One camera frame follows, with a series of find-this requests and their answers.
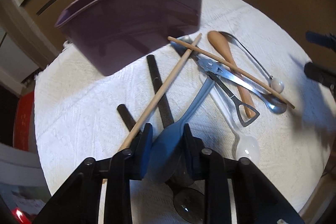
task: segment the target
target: blue spoon handle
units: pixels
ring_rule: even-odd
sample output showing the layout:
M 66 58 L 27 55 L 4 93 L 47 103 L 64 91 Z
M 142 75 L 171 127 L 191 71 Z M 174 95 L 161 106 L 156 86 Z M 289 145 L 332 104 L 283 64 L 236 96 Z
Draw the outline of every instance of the blue spoon handle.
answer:
M 201 89 L 197 93 L 195 99 L 192 101 L 191 105 L 188 107 L 183 116 L 178 120 L 178 122 L 182 124 L 182 126 L 184 126 L 184 124 L 188 122 L 191 116 L 195 113 L 196 109 L 198 109 L 198 107 L 202 104 L 202 102 L 204 101 L 205 97 L 209 94 L 214 84 L 215 84 L 214 80 L 212 80 L 208 76 L 204 84 L 202 85 Z

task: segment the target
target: blue spoon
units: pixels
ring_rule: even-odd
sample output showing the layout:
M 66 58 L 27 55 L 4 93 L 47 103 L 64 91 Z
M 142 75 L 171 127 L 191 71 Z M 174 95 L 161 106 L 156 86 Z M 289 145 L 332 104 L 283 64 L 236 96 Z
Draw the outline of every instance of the blue spoon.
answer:
M 189 121 L 196 109 L 202 104 L 214 81 L 207 77 L 195 99 L 175 123 L 166 127 L 152 144 L 150 161 L 147 175 L 157 183 L 166 182 L 174 173 L 182 153 L 180 139 L 183 134 L 183 127 Z

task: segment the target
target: white tablecloth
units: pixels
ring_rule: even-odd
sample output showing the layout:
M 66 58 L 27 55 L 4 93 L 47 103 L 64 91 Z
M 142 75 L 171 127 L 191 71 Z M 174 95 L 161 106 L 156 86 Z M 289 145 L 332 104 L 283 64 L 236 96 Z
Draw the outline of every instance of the white tablecloth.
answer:
M 253 96 L 260 117 L 242 130 L 259 141 L 259 168 L 299 211 L 329 157 L 336 129 L 334 99 L 327 88 L 305 77 L 303 66 L 310 59 L 303 49 L 276 23 L 242 0 L 202 0 L 199 31 L 203 37 L 199 47 L 217 54 L 206 38 L 210 30 L 234 34 L 272 75 L 285 83 L 283 95 L 296 109 L 275 115 Z M 240 68 L 267 82 L 238 45 L 231 45 L 231 51 Z M 170 45 L 154 55 L 164 80 L 179 56 Z M 167 92 L 175 121 L 200 87 L 197 65 L 189 60 Z M 238 94 L 237 88 L 229 88 Z M 117 152 L 128 134 L 116 111 L 119 104 L 126 104 L 137 119 L 153 95 L 145 57 L 104 77 L 75 46 L 70 46 L 40 73 L 35 88 L 35 132 L 51 194 L 86 157 L 101 160 Z M 149 122 L 157 136 L 163 129 L 158 110 Z M 189 124 L 193 135 L 202 138 L 206 146 L 233 158 L 235 137 L 210 96 Z M 134 223 L 185 223 L 174 210 L 167 185 L 154 185 L 146 179 L 134 181 L 131 199 Z

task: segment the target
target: metal screw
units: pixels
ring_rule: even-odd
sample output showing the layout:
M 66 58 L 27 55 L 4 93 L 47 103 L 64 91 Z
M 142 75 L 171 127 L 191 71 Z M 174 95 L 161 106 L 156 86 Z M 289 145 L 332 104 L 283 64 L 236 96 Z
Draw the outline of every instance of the metal screw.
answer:
M 210 148 L 203 148 L 203 149 L 202 149 L 202 153 L 203 153 L 204 155 L 211 155 L 212 150 L 211 150 Z
M 241 158 L 240 159 L 240 162 L 243 164 L 243 165 L 249 165 L 251 163 L 251 161 L 248 159 L 248 158 Z
M 93 164 L 95 162 L 95 159 L 94 158 L 87 158 L 87 159 L 85 159 L 85 161 L 84 161 L 84 163 L 86 164 L 86 165 L 91 165 L 91 164 Z
M 132 149 L 130 149 L 130 148 L 126 148 L 126 149 L 123 150 L 123 154 L 126 155 L 126 156 L 128 156 L 128 155 L 130 155 L 132 153 L 133 153 Z

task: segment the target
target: wooden stick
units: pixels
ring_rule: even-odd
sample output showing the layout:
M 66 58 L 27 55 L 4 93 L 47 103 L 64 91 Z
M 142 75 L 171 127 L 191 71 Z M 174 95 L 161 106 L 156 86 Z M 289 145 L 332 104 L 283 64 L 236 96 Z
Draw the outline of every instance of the wooden stick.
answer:
M 196 46 L 197 43 L 199 42 L 199 40 L 201 39 L 201 37 L 202 37 L 202 34 L 200 33 L 196 37 L 196 39 L 194 40 L 194 42 L 192 43 L 192 45 Z M 138 119 L 138 121 L 136 122 L 136 124 L 134 125 L 134 127 L 132 128 L 132 130 L 130 131 L 130 133 L 128 134 L 128 136 L 126 137 L 126 139 L 124 140 L 124 142 L 122 143 L 122 145 L 119 148 L 118 152 L 121 151 L 121 150 L 123 150 L 123 149 L 125 149 L 125 148 L 127 148 L 127 147 L 129 147 L 129 145 L 131 144 L 133 138 L 138 133 L 140 127 L 147 120 L 147 118 L 149 117 L 149 115 L 152 113 L 153 109 L 156 107 L 156 105 L 160 101 L 161 97 L 164 95 L 164 93 L 169 88 L 170 84 L 174 81 L 174 79 L 179 74 L 180 70 L 182 69 L 182 67 L 186 63 L 187 59 L 189 58 L 189 55 L 191 54 L 191 52 L 192 52 L 192 50 L 187 49 L 185 51 L 185 53 L 182 55 L 181 59 L 177 62 L 177 64 L 175 65 L 175 67 L 173 68 L 173 70 L 170 72 L 170 74 L 168 75 L 168 77 L 165 80 L 165 82 L 162 84 L 162 86 L 159 88 L 159 90 L 157 91 L 157 93 L 154 95 L 153 99 L 150 101 L 150 103 L 148 104 L 148 106 L 146 107 L 146 109 L 144 110 L 144 112 L 141 114 L 140 118 Z
M 224 59 L 220 58 L 220 57 L 217 57 L 215 56 L 214 54 L 210 53 L 210 52 L 207 52 L 205 50 L 202 50 L 194 45 L 190 45 L 186 42 L 183 42 L 181 40 L 178 40 L 176 38 L 173 38 L 173 37 L 168 37 L 168 40 L 169 41 L 173 41 L 177 44 L 180 44 L 182 46 L 185 46 L 193 51 L 196 51 L 196 52 L 199 52 L 199 53 L 202 53 L 214 60 L 216 60 L 217 62 L 219 63 L 222 63 L 223 65 L 226 65 L 228 66 L 230 69 L 232 70 L 235 70 L 236 72 L 239 72 L 240 74 L 246 76 L 247 78 L 251 79 L 253 82 L 257 83 L 258 85 L 262 86 L 264 89 L 268 90 L 270 93 L 272 93 L 274 96 L 276 96 L 277 98 L 279 98 L 281 101 L 285 102 L 287 105 L 289 105 L 292 109 L 295 108 L 295 106 L 290 103 L 288 100 L 286 100 L 282 95 L 280 95 L 279 93 L 277 93 L 275 90 L 271 89 L 268 85 L 266 85 L 265 83 L 261 82 L 259 79 L 255 78 L 254 76 L 252 76 L 251 74 L 247 73 L 246 71 L 238 68 L 237 66 L 225 61 Z
M 224 59 L 237 66 L 233 56 L 232 56 L 232 53 L 231 53 L 231 50 L 230 50 L 230 46 L 229 46 L 229 42 L 228 40 L 224 37 L 224 35 L 222 35 L 221 33 L 217 32 L 217 31 L 210 31 L 208 32 L 208 40 L 210 42 L 211 45 L 213 45 L 213 47 L 220 53 L 220 55 L 222 57 L 224 57 Z M 240 73 L 237 73 L 236 74 L 239 78 L 241 78 L 241 74 Z M 246 88 L 242 87 L 241 85 L 238 85 L 237 86 L 238 88 L 238 91 L 239 91 L 239 94 L 240 94 L 240 98 L 242 100 L 242 102 L 252 106 L 255 108 L 255 105 L 254 105 L 254 102 L 251 98 L 251 95 L 250 95 L 250 91 L 247 90 Z M 249 118 L 252 118 L 254 117 L 255 113 L 253 110 L 251 110 L 250 108 L 244 106 L 244 109 L 245 109 L 245 113 L 246 115 L 249 117 Z

